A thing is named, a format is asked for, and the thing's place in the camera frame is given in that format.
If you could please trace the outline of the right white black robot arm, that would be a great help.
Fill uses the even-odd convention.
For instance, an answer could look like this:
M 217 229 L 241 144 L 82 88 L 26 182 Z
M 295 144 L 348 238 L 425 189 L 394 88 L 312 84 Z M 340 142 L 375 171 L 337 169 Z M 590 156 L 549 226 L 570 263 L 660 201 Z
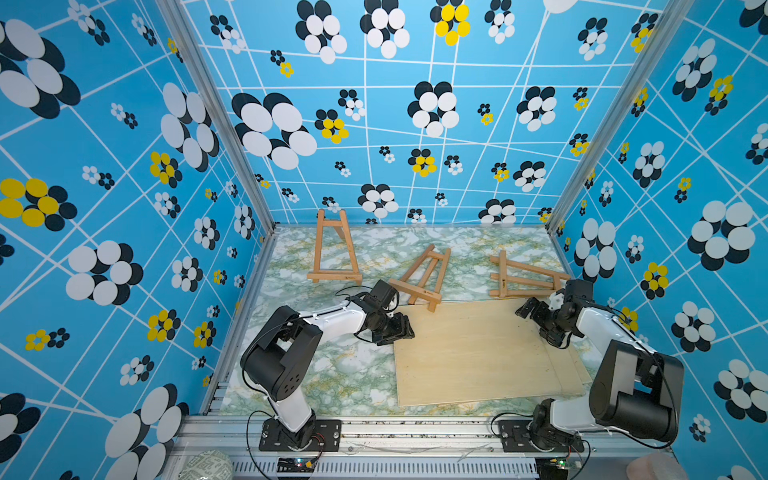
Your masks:
M 682 363 L 641 341 L 625 314 L 592 295 L 590 282 L 569 280 L 549 299 L 529 298 L 515 312 L 533 321 L 552 347 L 567 349 L 580 338 L 602 355 L 588 394 L 536 406 L 527 426 L 531 444 L 542 451 L 583 452 L 583 434 L 616 432 L 651 449 L 671 446 L 680 427 Z

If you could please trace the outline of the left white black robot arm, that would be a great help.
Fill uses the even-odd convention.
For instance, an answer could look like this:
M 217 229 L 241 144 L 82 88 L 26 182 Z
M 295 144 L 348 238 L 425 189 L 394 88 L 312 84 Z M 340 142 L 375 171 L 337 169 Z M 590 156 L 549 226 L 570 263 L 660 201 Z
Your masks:
M 328 308 L 300 312 L 284 305 L 273 312 L 240 358 L 244 385 L 264 395 L 274 412 L 264 423 L 270 429 L 262 451 L 328 446 L 324 433 L 340 423 L 319 421 L 301 388 L 317 349 L 366 331 L 366 341 L 376 346 L 414 338 L 408 316 L 398 311 L 399 302 L 398 290 L 379 280 Z

